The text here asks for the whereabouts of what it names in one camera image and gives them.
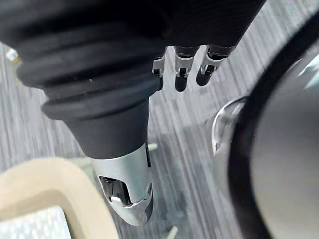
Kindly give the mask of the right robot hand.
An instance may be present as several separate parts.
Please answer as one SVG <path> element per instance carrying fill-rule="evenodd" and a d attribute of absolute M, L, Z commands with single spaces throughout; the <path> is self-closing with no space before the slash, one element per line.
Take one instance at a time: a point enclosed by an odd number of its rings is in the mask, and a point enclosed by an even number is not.
<path fill-rule="evenodd" d="M 205 86 L 234 51 L 262 0 L 3 0 L 0 40 L 21 59 L 17 76 L 47 96 L 93 160 L 106 201 L 128 224 L 153 212 L 149 99 L 163 87 L 166 49 L 185 90 L 194 57 Z"/>

